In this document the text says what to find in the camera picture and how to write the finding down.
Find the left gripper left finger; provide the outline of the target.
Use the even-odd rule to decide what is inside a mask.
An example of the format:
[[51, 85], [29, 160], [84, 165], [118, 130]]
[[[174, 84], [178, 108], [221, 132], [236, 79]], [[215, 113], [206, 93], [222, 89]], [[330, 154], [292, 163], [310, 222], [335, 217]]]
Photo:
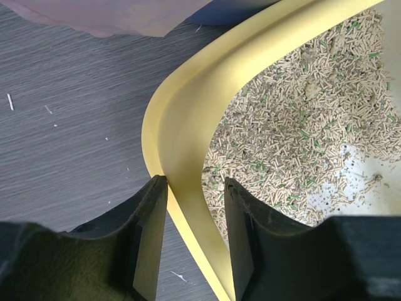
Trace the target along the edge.
[[67, 232], [1, 223], [2, 300], [154, 300], [167, 179]]

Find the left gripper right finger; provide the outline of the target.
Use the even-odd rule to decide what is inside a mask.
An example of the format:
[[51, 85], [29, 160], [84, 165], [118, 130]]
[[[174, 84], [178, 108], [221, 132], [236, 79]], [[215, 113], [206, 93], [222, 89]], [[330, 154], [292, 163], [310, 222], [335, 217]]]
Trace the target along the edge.
[[399, 300], [400, 218], [332, 216], [313, 228], [224, 187], [237, 300]]

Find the yellow litter box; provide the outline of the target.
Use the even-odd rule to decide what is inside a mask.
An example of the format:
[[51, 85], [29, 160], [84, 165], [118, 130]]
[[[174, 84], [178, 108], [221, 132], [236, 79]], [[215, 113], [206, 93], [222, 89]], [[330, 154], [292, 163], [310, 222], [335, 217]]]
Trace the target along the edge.
[[385, 18], [385, 59], [400, 75], [399, 1], [280, 1], [207, 45], [169, 75], [143, 118], [151, 175], [169, 182], [167, 209], [219, 300], [234, 300], [229, 250], [206, 205], [201, 174], [212, 136], [240, 88], [269, 65], [372, 6]]

